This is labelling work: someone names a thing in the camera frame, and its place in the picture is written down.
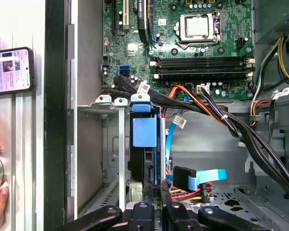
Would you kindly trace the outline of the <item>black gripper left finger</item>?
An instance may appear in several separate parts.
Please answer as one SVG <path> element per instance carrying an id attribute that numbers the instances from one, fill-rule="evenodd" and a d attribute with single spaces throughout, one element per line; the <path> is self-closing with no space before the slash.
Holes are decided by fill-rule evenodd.
<path id="1" fill-rule="evenodd" d="M 152 231 L 154 230 L 153 184 L 143 189 L 143 201 L 131 202 L 121 210 L 106 205 L 58 227 L 58 231 Z"/>

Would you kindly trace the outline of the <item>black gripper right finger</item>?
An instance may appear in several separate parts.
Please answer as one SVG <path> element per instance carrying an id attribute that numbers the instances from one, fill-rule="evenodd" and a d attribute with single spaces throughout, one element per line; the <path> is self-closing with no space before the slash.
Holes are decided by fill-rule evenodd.
<path id="1" fill-rule="evenodd" d="M 194 213 L 184 204 L 170 199 L 170 186 L 169 180 L 161 181 L 164 231 L 262 231 L 264 229 L 260 225 L 215 206 L 204 206 Z"/>

